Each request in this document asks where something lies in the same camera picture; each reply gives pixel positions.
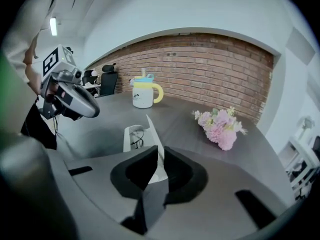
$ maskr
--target mug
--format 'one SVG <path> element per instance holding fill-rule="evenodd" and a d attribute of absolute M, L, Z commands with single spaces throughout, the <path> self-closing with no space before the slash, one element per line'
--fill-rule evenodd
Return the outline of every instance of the mug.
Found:
<path fill-rule="evenodd" d="M 154 89 L 159 91 L 158 98 L 154 99 Z M 139 109 L 150 108 L 164 97 L 164 90 L 159 84 L 152 82 L 134 82 L 132 89 L 133 105 Z"/>

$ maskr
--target person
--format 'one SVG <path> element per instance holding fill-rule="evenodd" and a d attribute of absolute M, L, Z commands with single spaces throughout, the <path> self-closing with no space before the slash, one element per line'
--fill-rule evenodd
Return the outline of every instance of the person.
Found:
<path fill-rule="evenodd" d="M 50 18 L 56 0 L 26 0 L 21 6 L 15 22 L 6 34 L 2 51 L 19 77 L 35 93 L 27 100 L 31 106 L 22 125 L 21 133 L 40 141 L 47 149 L 57 149 L 56 136 L 42 119 L 36 100 L 41 94 L 41 75 L 32 68 L 33 57 L 36 57 L 36 46 L 39 32 L 49 28 Z M 51 85 L 46 95 L 53 95 L 57 85 Z"/>

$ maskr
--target ceiling light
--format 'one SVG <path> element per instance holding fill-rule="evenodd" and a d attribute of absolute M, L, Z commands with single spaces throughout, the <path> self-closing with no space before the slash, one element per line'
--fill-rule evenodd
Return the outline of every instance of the ceiling light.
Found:
<path fill-rule="evenodd" d="M 58 35 L 57 33 L 57 20 L 56 17 L 52 17 L 50 19 L 50 29 L 51 29 L 51 34 L 55 37 Z"/>

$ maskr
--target pink flower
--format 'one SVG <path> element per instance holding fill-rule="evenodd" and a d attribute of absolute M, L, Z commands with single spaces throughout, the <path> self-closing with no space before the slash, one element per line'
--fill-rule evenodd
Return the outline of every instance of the pink flower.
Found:
<path fill-rule="evenodd" d="M 204 112 L 198 119 L 198 124 L 202 127 L 206 127 L 208 122 L 212 119 L 210 112 Z"/>
<path fill-rule="evenodd" d="M 221 109 L 213 121 L 216 125 L 224 125 L 229 122 L 229 119 L 230 119 L 230 116 L 228 115 L 227 111 L 224 109 Z"/>
<path fill-rule="evenodd" d="M 210 141 L 217 143 L 221 133 L 224 131 L 224 127 L 221 124 L 213 124 L 209 127 L 205 127 L 204 130 L 206 137 Z"/>
<path fill-rule="evenodd" d="M 219 147 L 224 150 L 230 150 L 237 139 L 237 134 L 233 130 L 224 130 L 218 138 Z"/>

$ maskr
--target flower bouquet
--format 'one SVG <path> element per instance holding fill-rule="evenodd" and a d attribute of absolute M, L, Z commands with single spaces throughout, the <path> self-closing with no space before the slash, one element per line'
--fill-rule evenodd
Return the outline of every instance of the flower bouquet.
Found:
<path fill-rule="evenodd" d="M 242 128 L 241 122 L 237 121 L 235 108 L 230 107 L 227 110 L 216 108 L 212 112 L 200 113 L 192 112 L 194 119 L 204 129 L 206 137 L 224 150 L 230 150 L 237 139 L 237 132 L 244 135 L 247 130 Z"/>

